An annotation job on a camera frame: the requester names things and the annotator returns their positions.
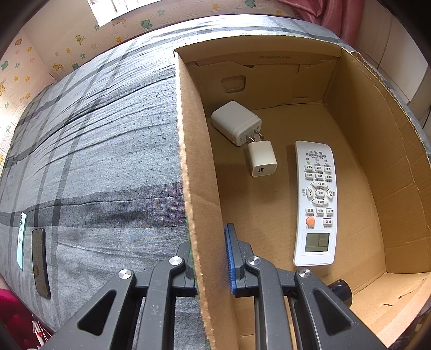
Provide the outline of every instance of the white power adapter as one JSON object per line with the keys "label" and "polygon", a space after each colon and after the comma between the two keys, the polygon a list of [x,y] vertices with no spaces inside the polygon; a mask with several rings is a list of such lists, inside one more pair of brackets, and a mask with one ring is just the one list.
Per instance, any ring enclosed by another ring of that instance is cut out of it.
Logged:
{"label": "white power adapter", "polygon": [[262,120],[256,114],[235,101],[216,109],[211,120],[212,125],[237,146],[246,143],[247,137],[252,137],[262,126]]}
{"label": "white power adapter", "polygon": [[251,176],[265,176],[274,174],[277,160],[271,141],[257,141],[248,144]]}

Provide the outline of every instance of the cardboard box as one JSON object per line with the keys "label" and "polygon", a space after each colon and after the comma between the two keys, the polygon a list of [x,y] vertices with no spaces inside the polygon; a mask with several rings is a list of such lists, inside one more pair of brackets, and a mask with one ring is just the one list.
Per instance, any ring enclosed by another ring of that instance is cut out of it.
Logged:
{"label": "cardboard box", "polygon": [[[389,346],[431,293],[431,170],[405,110],[362,59],[304,37],[246,35],[176,50],[177,109],[185,208],[211,348],[254,349],[252,298],[228,284],[223,226],[276,267],[295,271],[294,143],[328,144],[338,183],[335,262],[312,267],[344,279],[351,309]],[[253,178],[209,118],[235,100],[262,119],[275,174]]]}

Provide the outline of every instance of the metal screw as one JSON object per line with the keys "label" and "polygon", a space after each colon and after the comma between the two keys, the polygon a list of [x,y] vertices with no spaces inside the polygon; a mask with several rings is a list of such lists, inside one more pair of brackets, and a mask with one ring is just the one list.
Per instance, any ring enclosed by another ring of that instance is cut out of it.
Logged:
{"label": "metal screw", "polygon": [[169,259],[169,264],[173,266],[177,266],[182,262],[183,262],[183,258],[181,258],[180,256],[173,256],[172,258]]}
{"label": "metal screw", "polygon": [[258,256],[250,256],[247,259],[247,261],[248,261],[248,263],[250,265],[258,265],[258,264],[260,264],[260,258]]}
{"label": "metal screw", "polygon": [[118,277],[121,279],[128,279],[130,276],[132,276],[132,271],[128,269],[123,269],[118,273]]}
{"label": "metal screw", "polygon": [[298,270],[298,275],[301,276],[302,278],[308,278],[311,276],[311,271],[308,270],[307,268],[302,268]]}

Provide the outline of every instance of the black cylinder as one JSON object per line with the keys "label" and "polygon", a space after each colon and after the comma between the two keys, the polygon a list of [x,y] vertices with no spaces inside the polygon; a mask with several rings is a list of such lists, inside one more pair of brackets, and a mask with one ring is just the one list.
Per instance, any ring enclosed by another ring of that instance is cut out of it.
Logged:
{"label": "black cylinder", "polygon": [[342,279],[335,281],[328,285],[328,288],[341,299],[341,301],[347,306],[352,305],[352,291],[349,285]]}

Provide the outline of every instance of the window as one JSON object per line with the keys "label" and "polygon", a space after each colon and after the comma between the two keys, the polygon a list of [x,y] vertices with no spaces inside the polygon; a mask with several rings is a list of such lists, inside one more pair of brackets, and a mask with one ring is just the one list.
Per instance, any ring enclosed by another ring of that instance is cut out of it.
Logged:
{"label": "window", "polygon": [[125,13],[160,0],[88,0],[96,17],[97,24],[102,26]]}

